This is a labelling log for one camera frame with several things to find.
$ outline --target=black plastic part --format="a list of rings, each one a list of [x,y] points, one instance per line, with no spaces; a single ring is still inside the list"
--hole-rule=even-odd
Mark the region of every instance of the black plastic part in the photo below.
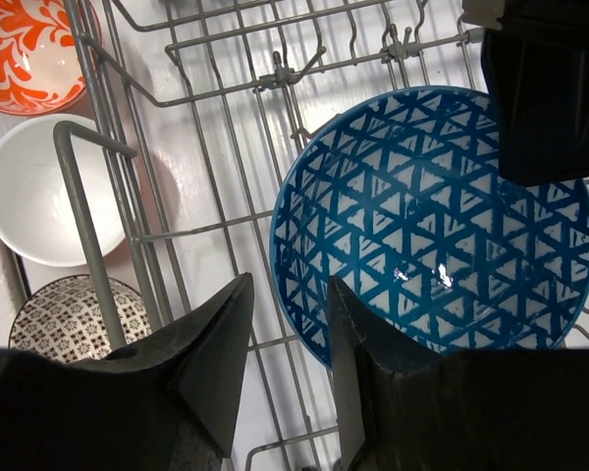
[[[346,471],[589,471],[589,350],[415,345],[328,284]]]
[[[0,350],[0,471],[220,471],[252,310],[252,277],[242,275],[104,360]]]
[[[589,0],[508,1],[482,68],[500,174],[531,186],[589,177]]]

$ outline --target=geometric pattern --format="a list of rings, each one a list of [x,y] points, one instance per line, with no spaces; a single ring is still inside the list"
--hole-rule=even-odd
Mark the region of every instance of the geometric pattern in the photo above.
[[[109,283],[127,343],[148,337],[150,324],[141,296],[117,280]],[[61,363],[99,360],[111,353],[91,276],[63,278],[36,292],[13,322],[9,348]]]
[[[508,182],[498,149],[487,95],[433,86],[358,105],[309,143],[277,201],[271,268],[321,362],[330,275],[435,351],[562,342],[589,290],[589,194]]]

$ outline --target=small bowl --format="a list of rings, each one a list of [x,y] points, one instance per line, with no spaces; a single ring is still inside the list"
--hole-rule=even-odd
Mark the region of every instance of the small bowl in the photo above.
[[[589,193],[502,179],[498,139],[487,95],[430,86],[352,108],[303,150],[277,200],[271,268],[325,365],[332,275],[435,351],[562,342],[589,292]]]
[[[69,120],[95,130],[88,118],[55,114],[28,120],[0,140],[0,238],[14,252],[52,267],[85,265],[52,132]],[[103,255],[125,238],[107,165],[98,145],[74,138],[89,210]]]
[[[127,343],[149,336],[141,296],[117,280],[109,282]],[[91,276],[63,278],[36,292],[13,322],[9,348],[62,363],[98,360],[111,353]]]
[[[53,113],[74,104],[84,92],[63,2],[0,2],[0,112]]]

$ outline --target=blue bowl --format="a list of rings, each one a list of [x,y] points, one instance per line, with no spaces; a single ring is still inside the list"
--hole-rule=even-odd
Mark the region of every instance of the blue bowl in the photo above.
[[[328,367],[330,275],[439,352],[554,347],[589,292],[589,193],[583,181],[500,178],[487,95],[409,88],[309,143],[279,194],[270,249],[284,313]]]

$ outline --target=wire rack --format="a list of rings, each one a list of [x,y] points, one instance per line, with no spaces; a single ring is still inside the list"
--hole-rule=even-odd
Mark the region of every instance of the wire rack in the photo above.
[[[366,98],[420,84],[484,89],[483,31],[462,22],[459,0],[130,3],[66,0],[98,132],[55,133],[112,346],[125,341],[71,136],[103,148],[154,329],[233,275],[255,275],[226,469],[332,469],[332,377],[284,321],[270,282],[277,192],[315,130]],[[589,303],[585,313],[568,344],[589,345]]]

